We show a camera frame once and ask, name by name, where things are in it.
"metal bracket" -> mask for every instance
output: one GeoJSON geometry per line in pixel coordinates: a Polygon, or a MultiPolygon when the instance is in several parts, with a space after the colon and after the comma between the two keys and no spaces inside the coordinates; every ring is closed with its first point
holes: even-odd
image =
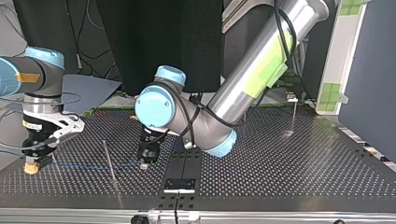
{"type": "Polygon", "coordinates": [[[345,96],[343,93],[340,92],[340,102],[342,104],[347,104],[348,101],[349,101],[349,98],[347,98],[347,96],[345,96]]]}
{"type": "Polygon", "coordinates": [[[201,217],[199,216],[199,213],[191,212],[189,215],[189,221],[187,223],[188,224],[201,224],[201,217]]]}
{"type": "Polygon", "coordinates": [[[234,24],[236,24],[245,14],[252,8],[259,5],[270,5],[273,0],[233,0],[230,5],[225,8],[222,14],[222,29],[225,34],[234,24]]]}
{"type": "Polygon", "coordinates": [[[168,179],[166,180],[164,193],[195,193],[195,179],[168,179]]]}

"black cable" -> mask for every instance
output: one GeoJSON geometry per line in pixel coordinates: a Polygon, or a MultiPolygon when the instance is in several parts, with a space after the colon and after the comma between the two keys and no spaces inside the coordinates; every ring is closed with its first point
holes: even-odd
{"type": "Polygon", "coordinates": [[[264,99],[264,96],[268,93],[269,90],[270,90],[269,88],[265,88],[265,90],[262,92],[262,96],[260,97],[259,101],[254,106],[254,109],[257,109],[260,106],[260,104],[262,103],[262,99],[264,99]]]}
{"type": "Polygon", "coordinates": [[[215,113],[213,113],[212,110],[210,110],[209,108],[207,108],[206,105],[203,105],[202,103],[199,103],[199,106],[206,111],[210,116],[212,116],[214,119],[216,119],[218,122],[222,123],[223,125],[233,128],[233,127],[240,127],[242,125],[244,125],[244,123],[237,123],[237,124],[231,124],[227,121],[225,121],[224,119],[219,118],[215,113]]]}
{"type": "Polygon", "coordinates": [[[78,121],[79,120],[79,115],[76,114],[76,113],[65,113],[64,111],[61,111],[60,113],[62,115],[65,115],[65,116],[74,116],[74,117],[76,117],[76,120],[74,120],[74,121],[78,121]]]}
{"type": "MultiPolygon", "coordinates": [[[[82,56],[84,56],[84,57],[86,57],[88,59],[92,59],[92,60],[93,59],[98,59],[98,58],[102,57],[103,55],[109,53],[111,51],[111,49],[107,49],[104,52],[102,52],[102,53],[100,53],[100,54],[98,54],[96,56],[90,56],[90,55],[84,53],[84,51],[81,50],[81,48],[79,46],[79,40],[80,40],[80,37],[81,37],[82,30],[84,28],[85,18],[87,17],[87,10],[84,9],[82,22],[81,22],[81,25],[80,25],[80,27],[78,29],[78,34],[76,35],[75,27],[74,27],[74,24],[73,24],[73,21],[72,21],[72,18],[71,18],[70,5],[69,5],[69,1],[68,0],[66,0],[66,6],[67,6],[67,13],[69,14],[69,20],[70,20],[70,24],[72,26],[72,33],[73,33],[73,37],[75,39],[75,45],[76,45],[76,49],[77,49],[78,53],[80,53],[82,56]]],[[[91,69],[90,75],[92,75],[92,73],[94,72],[99,77],[103,78],[103,76],[98,71],[96,71],[90,63],[88,63],[86,60],[84,60],[81,56],[79,57],[79,59],[80,59],[80,61],[82,63],[87,64],[88,67],[91,69]]],[[[78,73],[80,73],[82,71],[82,69],[83,68],[80,68],[78,70],[78,73]]]]}
{"type": "MultiPolygon", "coordinates": [[[[90,1],[87,0],[87,4],[85,5],[85,8],[87,8],[87,6],[88,6],[89,3],[90,3],[90,1]]],[[[83,51],[83,50],[81,49],[81,47],[79,46],[79,40],[80,40],[80,38],[81,38],[81,34],[82,34],[82,30],[83,30],[83,28],[84,28],[84,23],[85,23],[85,19],[86,19],[86,18],[87,18],[87,10],[84,10],[84,14],[83,14],[83,16],[82,16],[82,22],[81,22],[81,25],[79,26],[79,30],[78,30],[78,34],[77,34],[77,48],[78,48],[78,51],[79,51],[82,55],[84,55],[85,57],[87,57],[87,58],[89,58],[89,59],[98,59],[98,58],[102,57],[103,55],[109,53],[109,52],[111,51],[111,49],[107,49],[107,50],[105,50],[104,52],[102,52],[102,53],[100,53],[100,54],[98,54],[98,55],[96,55],[96,56],[90,56],[90,55],[84,53],[84,51],[83,51]]]]}
{"type": "Polygon", "coordinates": [[[343,219],[338,219],[333,224],[346,224],[346,223],[343,219]]]}
{"type": "Polygon", "coordinates": [[[163,87],[164,89],[166,89],[167,91],[169,91],[171,93],[171,95],[177,99],[177,102],[180,104],[181,108],[182,108],[182,114],[184,116],[184,119],[187,121],[187,126],[190,130],[190,135],[191,135],[191,143],[194,146],[195,145],[195,135],[194,135],[194,129],[191,123],[191,119],[190,119],[190,115],[189,115],[189,111],[187,110],[187,107],[183,104],[183,100],[181,99],[181,96],[171,87],[169,87],[167,84],[163,83],[163,82],[153,82],[148,84],[148,86],[160,86],[163,87]]]}
{"type": "Polygon", "coordinates": [[[155,139],[146,142],[146,144],[152,144],[152,143],[156,143],[156,142],[162,140],[163,138],[165,138],[165,136],[166,136],[170,131],[171,131],[170,129],[166,130],[166,132],[164,132],[164,133],[161,134],[160,136],[156,137],[155,139]]]}
{"type": "Polygon", "coordinates": [[[276,17],[276,26],[277,26],[277,28],[279,30],[279,35],[280,35],[280,38],[281,38],[282,47],[283,47],[283,50],[285,51],[286,58],[287,58],[287,66],[289,68],[295,67],[297,76],[300,79],[300,82],[301,82],[301,84],[303,86],[304,91],[306,92],[306,95],[311,99],[311,101],[314,104],[314,106],[317,107],[316,103],[314,102],[314,99],[311,97],[311,95],[309,94],[308,90],[306,89],[306,87],[305,87],[305,85],[303,83],[301,72],[299,71],[297,66],[294,66],[294,63],[296,63],[296,59],[295,59],[294,53],[295,53],[295,50],[297,49],[297,34],[296,34],[295,29],[294,29],[294,26],[293,26],[291,20],[289,19],[288,15],[284,11],[279,10],[279,5],[278,5],[278,1],[277,0],[274,0],[274,12],[275,12],[275,17],[276,17]],[[283,31],[283,28],[282,28],[282,23],[280,21],[280,17],[282,17],[282,19],[288,24],[289,29],[290,29],[290,34],[291,34],[292,39],[293,39],[293,43],[292,43],[290,52],[289,52],[288,44],[286,42],[286,37],[285,37],[285,33],[283,31]]]}

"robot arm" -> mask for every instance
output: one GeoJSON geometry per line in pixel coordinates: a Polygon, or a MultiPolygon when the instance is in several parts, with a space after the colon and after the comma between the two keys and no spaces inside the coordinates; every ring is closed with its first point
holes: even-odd
{"type": "MultiPolygon", "coordinates": [[[[333,0],[283,1],[280,9],[292,23],[281,28],[288,47],[300,42],[318,22],[326,20],[333,0]]],[[[287,60],[273,16],[251,44],[241,62],[207,107],[200,108],[180,97],[186,75],[173,67],[159,67],[155,80],[136,101],[138,119],[147,127],[167,128],[216,157],[227,155],[237,134],[233,129],[265,88],[271,88],[286,71],[287,60]]]]}
{"type": "Polygon", "coordinates": [[[25,154],[27,174],[37,173],[60,143],[84,129],[77,115],[64,112],[63,78],[64,56],[54,50],[27,48],[25,57],[0,58],[0,96],[24,93],[22,123],[29,136],[13,148],[25,154]]]}

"cable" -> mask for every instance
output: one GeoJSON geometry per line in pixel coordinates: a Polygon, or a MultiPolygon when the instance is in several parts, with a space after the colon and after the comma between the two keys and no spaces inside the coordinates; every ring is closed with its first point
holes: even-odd
{"type": "Polygon", "coordinates": [[[20,105],[69,105],[73,103],[77,103],[81,100],[81,96],[78,94],[75,94],[73,92],[62,92],[62,95],[72,95],[72,96],[77,96],[77,100],[74,101],[69,101],[69,102],[54,102],[54,103],[37,103],[37,102],[28,102],[28,101],[20,101],[20,100],[10,100],[6,98],[0,97],[0,101],[4,101],[7,103],[15,103],[15,104],[20,104],[20,105]]]}
{"type": "Polygon", "coordinates": [[[111,72],[113,71],[113,68],[116,66],[116,62],[113,63],[113,65],[108,69],[108,71],[106,72],[106,76],[105,79],[108,79],[110,77],[111,72]]]}
{"type": "Polygon", "coordinates": [[[343,219],[338,219],[334,222],[334,224],[346,224],[343,219]]]}
{"type": "Polygon", "coordinates": [[[66,6],[67,6],[67,12],[68,12],[68,14],[69,14],[70,24],[71,24],[71,26],[72,26],[73,37],[75,38],[76,49],[77,49],[78,53],[81,54],[81,56],[79,57],[80,60],[81,60],[83,63],[87,64],[88,67],[91,69],[90,75],[92,75],[92,73],[94,72],[94,73],[96,73],[99,77],[103,78],[103,76],[102,76],[98,71],[96,71],[90,63],[88,63],[86,60],[84,60],[84,59],[82,58],[82,56],[86,57],[87,59],[94,60],[94,59],[98,59],[98,58],[104,56],[105,54],[109,53],[109,52],[111,51],[111,49],[107,49],[107,50],[105,50],[104,52],[102,52],[102,53],[100,53],[100,54],[98,54],[98,55],[96,55],[96,56],[91,56],[91,55],[86,54],[86,53],[81,49],[81,47],[79,46],[79,40],[80,40],[80,38],[81,38],[81,33],[82,33],[83,28],[84,28],[85,18],[86,18],[87,15],[88,15],[88,14],[87,14],[87,11],[88,11],[88,10],[86,10],[86,9],[87,9],[88,6],[89,6],[89,1],[87,0],[87,4],[86,4],[86,6],[85,6],[85,10],[84,10],[84,14],[83,14],[83,17],[82,17],[81,25],[80,25],[79,28],[78,28],[78,34],[77,34],[77,35],[76,35],[75,27],[74,27],[74,24],[73,24],[73,21],[72,21],[72,18],[71,18],[71,12],[70,12],[70,6],[69,6],[69,1],[68,1],[68,0],[66,0],[66,6]]]}
{"type": "Polygon", "coordinates": [[[76,120],[74,120],[74,121],[78,121],[79,120],[79,115],[76,114],[76,113],[64,113],[64,111],[61,111],[60,113],[62,115],[65,115],[65,116],[74,116],[74,117],[76,117],[76,120]]]}
{"type": "Polygon", "coordinates": [[[0,150],[0,153],[6,153],[6,154],[10,154],[10,155],[18,156],[18,157],[20,157],[21,159],[23,159],[23,158],[24,158],[24,155],[22,155],[22,154],[18,154],[18,153],[15,153],[15,152],[9,152],[9,151],[0,150]]]}
{"type": "MultiPolygon", "coordinates": [[[[283,47],[283,50],[285,51],[286,58],[287,58],[287,66],[289,68],[292,68],[292,67],[294,67],[294,63],[296,63],[296,61],[295,61],[296,59],[294,57],[294,52],[297,49],[297,34],[296,34],[294,26],[293,26],[291,20],[289,19],[288,15],[284,11],[281,11],[281,10],[279,11],[279,5],[278,5],[277,0],[274,0],[274,12],[275,12],[275,17],[276,17],[276,26],[279,31],[279,35],[280,35],[281,42],[282,42],[282,47],[283,47]],[[283,20],[288,24],[288,26],[290,28],[290,33],[291,33],[291,36],[293,39],[293,43],[292,43],[290,52],[289,52],[288,44],[286,42],[286,37],[285,37],[285,33],[282,28],[282,23],[280,21],[280,17],[283,18],[283,20]]],[[[303,79],[302,79],[299,69],[296,66],[295,66],[295,68],[296,68],[297,76],[300,79],[300,82],[304,88],[304,91],[306,92],[306,95],[311,99],[314,106],[317,107],[316,103],[313,101],[313,98],[310,96],[309,92],[306,90],[306,87],[303,83],[303,79]]]]}
{"type": "Polygon", "coordinates": [[[227,121],[225,121],[224,119],[219,118],[219,116],[217,116],[215,113],[213,113],[212,110],[210,110],[209,108],[207,108],[206,105],[203,105],[202,103],[198,104],[204,111],[206,111],[210,116],[212,116],[215,120],[217,120],[218,122],[222,123],[223,125],[233,128],[233,127],[240,127],[242,125],[244,125],[245,123],[237,123],[237,124],[231,124],[227,121]]]}
{"type": "Polygon", "coordinates": [[[39,143],[38,145],[32,146],[32,147],[14,147],[14,146],[11,146],[11,145],[8,145],[8,144],[0,142],[0,147],[6,147],[8,149],[13,149],[13,150],[33,150],[33,149],[36,149],[38,147],[44,147],[46,145],[47,144],[44,142],[44,143],[39,143]]]}
{"type": "Polygon", "coordinates": [[[164,132],[163,134],[161,134],[160,136],[156,137],[155,139],[145,142],[146,144],[152,144],[152,143],[156,143],[158,141],[160,141],[161,139],[163,139],[171,130],[168,129],[166,130],[166,132],[164,132]]]}
{"type": "Polygon", "coordinates": [[[105,30],[105,27],[99,26],[99,25],[97,25],[95,22],[92,21],[91,16],[90,16],[90,11],[89,11],[90,2],[91,2],[91,0],[88,0],[88,3],[87,3],[87,17],[88,17],[88,20],[89,20],[89,21],[91,22],[91,24],[92,24],[93,26],[95,26],[96,28],[101,29],[101,30],[105,30]]]}
{"type": "MultiPolygon", "coordinates": [[[[87,0],[86,8],[88,8],[89,3],[90,3],[90,0],[87,0]]],[[[84,53],[84,51],[82,51],[81,47],[79,46],[79,40],[81,38],[81,33],[82,33],[83,28],[84,28],[85,18],[87,17],[87,11],[88,10],[84,10],[84,15],[82,17],[82,22],[81,22],[81,25],[79,27],[78,34],[77,34],[76,46],[78,48],[78,51],[82,55],[84,55],[85,57],[87,57],[89,59],[98,59],[98,58],[102,57],[103,55],[109,53],[111,51],[111,49],[107,49],[104,52],[102,52],[102,53],[100,53],[100,54],[98,54],[96,56],[90,56],[90,55],[84,53]]]]}
{"type": "Polygon", "coordinates": [[[187,121],[187,126],[190,130],[190,135],[191,135],[191,143],[194,146],[195,145],[194,129],[193,129],[193,126],[191,123],[189,111],[187,110],[186,106],[183,104],[181,96],[177,92],[175,92],[174,89],[172,89],[171,87],[169,87],[167,84],[165,84],[163,82],[152,82],[151,84],[148,84],[148,86],[152,86],[152,85],[156,85],[156,86],[165,88],[167,91],[169,91],[171,93],[171,95],[173,95],[177,99],[177,102],[180,104],[180,106],[182,108],[182,112],[183,112],[182,114],[184,116],[184,119],[187,121]]]}
{"type": "Polygon", "coordinates": [[[264,96],[268,93],[269,90],[270,90],[269,88],[265,88],[265,90],[262,92],[262,96],[260,97],[259,101],[254,106],[254,109],[257,109],[260,106],[260,104],[262,103],[262,99],[264,99],[264,96]]]}

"green sticky note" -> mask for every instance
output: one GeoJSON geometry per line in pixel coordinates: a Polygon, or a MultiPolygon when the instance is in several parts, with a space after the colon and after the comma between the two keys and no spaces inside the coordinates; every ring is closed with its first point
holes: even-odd
{"type": "Polygon", "coordinates": [[[361,10],[361,7],[352,7],[350,9],[350,15],[358,15],[360,10],[361,10]]]}
{"type": "Polygon", "coordinates": [[[337,103],[328,103],[325,111],[328,112],[334,111],[336,107],[337,107],[337,103]]]}
{"type": "MultiPolygon", "coordinates": [[[[292,36],[289,32],[285,32],[285,37],[288,46],[291,47],[292,36]]],[[[251,65],[255,67],[251,68],[252,73],[243,89],[244,93],[253,98],[257,98],[266,86],[272,87],[287,70],[285,51],[280,36],[273,38],[270,45],[270,48],[256,59],[259,61],[251,65]]]]}

